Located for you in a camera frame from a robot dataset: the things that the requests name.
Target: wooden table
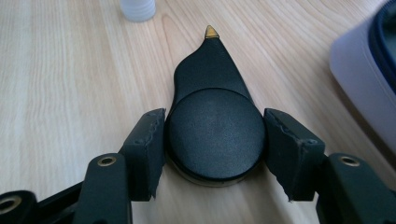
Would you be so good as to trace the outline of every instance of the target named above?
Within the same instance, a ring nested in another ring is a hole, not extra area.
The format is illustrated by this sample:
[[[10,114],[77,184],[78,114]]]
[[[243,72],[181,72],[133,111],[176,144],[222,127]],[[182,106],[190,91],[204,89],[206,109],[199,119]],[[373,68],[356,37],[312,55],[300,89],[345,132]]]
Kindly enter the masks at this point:
[[[178,63],[211,24],[256,106],[286,111],[326,153],[368,161],[391,188],[396,172],[329,69],[331,43],[384,1],[157,0],[155,17],[125,20],[117,0],[0,2],[0,193],[38,200],[83,180],[117,152],[147,111],[170,108]],[[133,203],[134,223],[317,223],[289,203],[262,164],[244,181],[206,188],[163,168],[158,197]]]

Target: white bottle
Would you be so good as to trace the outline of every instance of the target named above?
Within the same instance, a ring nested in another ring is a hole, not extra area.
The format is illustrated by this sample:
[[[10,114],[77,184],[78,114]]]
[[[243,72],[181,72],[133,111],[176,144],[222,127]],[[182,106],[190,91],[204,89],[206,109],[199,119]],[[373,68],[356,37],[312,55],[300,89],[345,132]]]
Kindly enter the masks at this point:
[[[128,21],[147,21],[155,14],[155,0],[120,0],[120,8]]]

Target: black teardrop-shaped object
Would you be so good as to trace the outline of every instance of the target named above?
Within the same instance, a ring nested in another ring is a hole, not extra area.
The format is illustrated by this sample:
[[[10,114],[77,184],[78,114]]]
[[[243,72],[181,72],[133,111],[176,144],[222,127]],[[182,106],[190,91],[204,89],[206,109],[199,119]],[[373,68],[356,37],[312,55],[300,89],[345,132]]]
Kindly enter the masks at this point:
[[[206,38],[174,79],[164,130],[169,159],[195,183],[226,186],[243,178],[261,158],[265,126],[219,37]]]

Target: black plastic part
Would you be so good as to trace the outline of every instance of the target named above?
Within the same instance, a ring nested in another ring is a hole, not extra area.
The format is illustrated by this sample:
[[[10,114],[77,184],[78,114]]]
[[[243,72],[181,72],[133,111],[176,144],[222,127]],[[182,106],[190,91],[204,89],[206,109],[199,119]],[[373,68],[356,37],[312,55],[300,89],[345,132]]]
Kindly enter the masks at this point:
[[[317,206],[320,223],[396,223],[396,198],[365,161],[335,153],[325,164],[327,189],[319,192]]]
[[[38,203],[40,224],[71,223],[81,187],[82,182]]]
[[[265,162],[290,201],[312,201],[316,170],[326,156],[325,144],[289,114],[266,108],[268,133]]]
[[[128,167],[128,186],[131,201],[149,201],[155,197],[165,163],[163,153],[163,124],[165,110],[156,109],[144,114],[125,140],[120,154]]]
[[[374,16],[368,44],[375,63],[396,94],[396,0],[388,1]]]
[[[0,223],[37,223],[37,200],[27,190],[11,191],[0,195]]]
[[[207,38],[175,72],[165,122],[169,158],[184,174],[211,186],[240,179],[261,158],[262,115],[219,38]]]
[[[121,154],[105,154],[90,162],[73,223],[132,223],[126,163]]]

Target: screw hole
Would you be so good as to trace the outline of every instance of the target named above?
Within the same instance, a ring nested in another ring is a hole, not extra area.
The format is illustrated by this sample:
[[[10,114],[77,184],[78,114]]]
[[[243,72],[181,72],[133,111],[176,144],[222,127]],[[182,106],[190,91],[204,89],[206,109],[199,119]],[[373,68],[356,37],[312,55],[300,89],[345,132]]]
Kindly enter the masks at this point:
[[[101,160],[98,161],[98,165],[100,166],[109,166],[112,165],[114,162],[116,162],[115,157],[104,157]]]
[[[0,200],[0,215],[14,210],[16,207],[18,207],[18,205],[20,205],[21,202],[22,198],[18,195],[13,195]]]
[[[340,157],[340,161],[343,164],[348,165],[348,166],[360,166],[361,165],[361,163],[359,161],[352,159],[350,157],[347,157],[347,156]]]

